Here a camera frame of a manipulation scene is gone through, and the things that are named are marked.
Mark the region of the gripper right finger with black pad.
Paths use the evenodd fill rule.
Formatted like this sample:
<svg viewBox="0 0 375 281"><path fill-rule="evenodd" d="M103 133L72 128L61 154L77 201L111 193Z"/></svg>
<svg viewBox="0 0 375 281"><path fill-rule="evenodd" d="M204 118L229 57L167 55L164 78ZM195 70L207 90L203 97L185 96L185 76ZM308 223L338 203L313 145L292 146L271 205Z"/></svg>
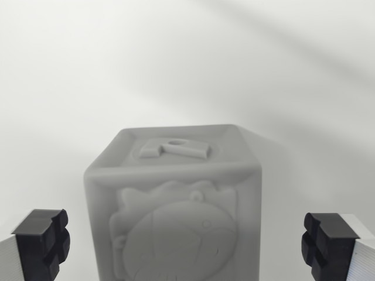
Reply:
<svg viewBox="0 0 375 281"><path fill-rule="evenodd" d="M304 262L319 281L374 280L374 234L353 214L307 213Z"/></svg>

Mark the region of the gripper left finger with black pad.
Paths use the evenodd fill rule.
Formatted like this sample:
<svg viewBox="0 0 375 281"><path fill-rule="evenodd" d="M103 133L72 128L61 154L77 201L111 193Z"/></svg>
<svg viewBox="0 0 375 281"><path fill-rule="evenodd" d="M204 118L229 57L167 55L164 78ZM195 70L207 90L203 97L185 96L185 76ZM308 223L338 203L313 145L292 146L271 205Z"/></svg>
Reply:
<svg viewBox="0 0 375 281"><path fill-rule="evenodd" d="M64 209L26 209L1 219L1 280L55 280L70 250L68 221Z"/></svg>

